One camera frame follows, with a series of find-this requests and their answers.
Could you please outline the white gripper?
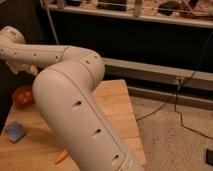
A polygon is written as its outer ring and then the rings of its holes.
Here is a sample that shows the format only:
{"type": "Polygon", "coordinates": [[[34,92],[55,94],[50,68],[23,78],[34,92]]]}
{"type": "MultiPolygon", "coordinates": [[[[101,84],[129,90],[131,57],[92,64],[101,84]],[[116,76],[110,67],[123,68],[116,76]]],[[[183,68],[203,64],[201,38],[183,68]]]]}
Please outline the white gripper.
{"type": "Polygon", "coordinates": [[[33,76],[36,76],[38,74],[37,67],[33,65],[24,64],[24,63],[15,62],[15,61],[7,61],[6,65],[14,74],[18,74],[19,72],[26,72],[33,76]]]}

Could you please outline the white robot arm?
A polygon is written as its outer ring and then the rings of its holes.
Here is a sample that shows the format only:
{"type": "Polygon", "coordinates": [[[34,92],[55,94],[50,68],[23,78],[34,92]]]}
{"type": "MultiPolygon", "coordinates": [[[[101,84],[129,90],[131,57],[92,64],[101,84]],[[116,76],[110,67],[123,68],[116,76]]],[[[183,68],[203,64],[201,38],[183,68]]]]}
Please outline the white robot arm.
{"type": "Polygon", "coordinates": [[[105,72],[97,52],[27,44],[6,26],[0,30],[0,59],[41,69],[32,86],[35,103],[80,171],[144,171],[93,99],[105,72]]]}

